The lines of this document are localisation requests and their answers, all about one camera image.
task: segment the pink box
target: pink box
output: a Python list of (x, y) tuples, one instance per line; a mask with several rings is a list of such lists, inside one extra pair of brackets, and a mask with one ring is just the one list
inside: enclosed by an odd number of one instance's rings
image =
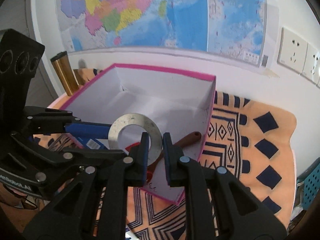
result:
[[(61, 109), (85, 122), (112, 124), (128, 113), (139, 113), (153, 120), (161, 134), (169, 132), (175, 143), (193, 131), (201, 132), (199, 143), (184, 149), (198, 160), (210, 123), (216, 77), (213, 75), (158, 66), (113, 64), (72, 96)], [(139, 142), (143, 129), (129, 126), (120, 134), (121, 149)], [(108, 147), (107, 140), (100, 140)], [(161, 160), (147, 192), (173, 204), (183, 198), (183, 188), (170, 188)]]

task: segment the map of china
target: map of china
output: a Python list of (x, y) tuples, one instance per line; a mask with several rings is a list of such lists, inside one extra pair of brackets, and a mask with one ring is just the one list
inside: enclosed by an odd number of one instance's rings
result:
[(69, 18), (85, 14), (85, 26), (91, 35), (104, 28), (107, 32), (126, 28), (140, 19), (152, 0), (61, 0), (61, 11)]

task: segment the thermos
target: thermos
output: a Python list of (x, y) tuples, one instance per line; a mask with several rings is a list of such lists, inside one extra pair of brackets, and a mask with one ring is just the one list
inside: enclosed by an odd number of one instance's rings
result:
[(66, 51), (60, 52), (51, 59), (51, 63), (56, 71), (64, 90), (68, 96), (72, 96), (79, 90), (79, 85), (73, 75), (72, 68)]

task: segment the world map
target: world map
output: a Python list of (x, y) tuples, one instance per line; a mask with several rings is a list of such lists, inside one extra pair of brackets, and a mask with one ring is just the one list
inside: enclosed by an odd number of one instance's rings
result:
[(258, 65), (266, 5), (266, 0), (57, 0), (57, 14), (68, 52), (178, 48)]

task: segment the power outlet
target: power outlet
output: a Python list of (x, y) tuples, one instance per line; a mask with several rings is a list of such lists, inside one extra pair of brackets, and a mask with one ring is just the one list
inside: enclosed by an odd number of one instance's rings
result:
[(297, 34), (282, 28), (278, 63), (302, 73), (308, 43)]
[(308, 43), (306, 62), (302, 75), (310, 79), (313, 83), (318, 84), (320, 79), (320, 51)]

